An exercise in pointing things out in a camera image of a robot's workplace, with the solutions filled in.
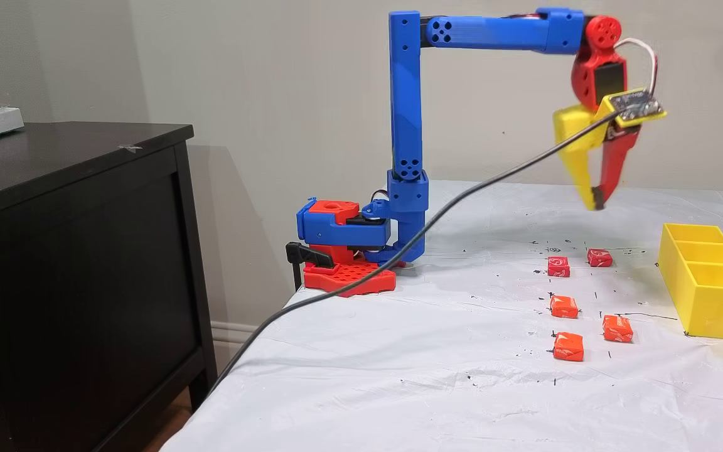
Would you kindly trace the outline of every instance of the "dark wooden dresser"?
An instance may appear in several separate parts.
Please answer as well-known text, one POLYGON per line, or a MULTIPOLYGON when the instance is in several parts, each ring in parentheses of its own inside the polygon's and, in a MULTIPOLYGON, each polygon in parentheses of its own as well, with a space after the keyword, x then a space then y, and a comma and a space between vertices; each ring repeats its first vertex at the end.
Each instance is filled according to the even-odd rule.
POLYGON ((216 378, 191 126, 0 136, 0 451, 130 452, 216 378))

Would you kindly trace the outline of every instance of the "dresser top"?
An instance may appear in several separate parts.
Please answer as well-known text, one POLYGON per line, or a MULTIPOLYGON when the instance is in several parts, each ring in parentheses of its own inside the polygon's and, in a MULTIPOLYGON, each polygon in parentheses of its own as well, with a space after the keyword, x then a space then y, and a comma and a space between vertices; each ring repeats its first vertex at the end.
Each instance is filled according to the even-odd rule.
POLYGON ((192 126, 177 124, 28 123, 0 135, 0 209, 191 137, 192 126))

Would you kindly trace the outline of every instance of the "black marker mark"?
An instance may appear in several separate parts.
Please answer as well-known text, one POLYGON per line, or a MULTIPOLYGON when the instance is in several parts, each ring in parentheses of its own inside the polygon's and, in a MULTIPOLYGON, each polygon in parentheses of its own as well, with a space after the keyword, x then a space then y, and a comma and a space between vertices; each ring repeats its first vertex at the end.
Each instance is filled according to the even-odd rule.
POLYGON ((648 317, 660 317, 660 318, 668 318, 668 320, 677 320, 674 317, 666 317, 665 315, 654 315, 654 314, 645 314, 643 312, 625 312, 623 314, 617 314, 619 317, 622 315, 646 315, 648 317))

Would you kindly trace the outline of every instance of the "red pegboard base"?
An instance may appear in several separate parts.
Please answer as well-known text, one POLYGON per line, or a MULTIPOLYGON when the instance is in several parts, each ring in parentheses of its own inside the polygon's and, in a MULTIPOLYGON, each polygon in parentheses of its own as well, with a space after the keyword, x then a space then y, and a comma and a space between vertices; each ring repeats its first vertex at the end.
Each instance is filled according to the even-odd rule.
MULTIPOLYGON (((337 264, 333 269, 328 269, 330 274, 327 274, 326 269, 318 269, 313 264, 307 263, 306 268, 303 270, 303 283, 309 289, 323 289, 330 292, 370 274, 376 268, 378 268, 378 264, 360 258, 353 260, 351 263, 337 264)), ((394 289, 395 274, 391 270, 385 270, 361 286, 348 290, 339 296, 351 297, 353 295, 378 294, 378 292, 394 289)))

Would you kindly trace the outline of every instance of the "wooden floor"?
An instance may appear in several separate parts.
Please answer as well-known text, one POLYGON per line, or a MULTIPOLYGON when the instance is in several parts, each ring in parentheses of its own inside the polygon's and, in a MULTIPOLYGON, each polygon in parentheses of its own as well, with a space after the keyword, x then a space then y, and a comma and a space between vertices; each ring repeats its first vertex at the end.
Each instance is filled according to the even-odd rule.
POLYGON ((191 401, 189 399, 189 389, 181 392, 172 404, 164 410, 156 421, 158 430, 157 434, 142 452, 158 452, 164 443, 172 435, 176 434, 179 429, 183 428, 186 421, 191 417, 191 401))

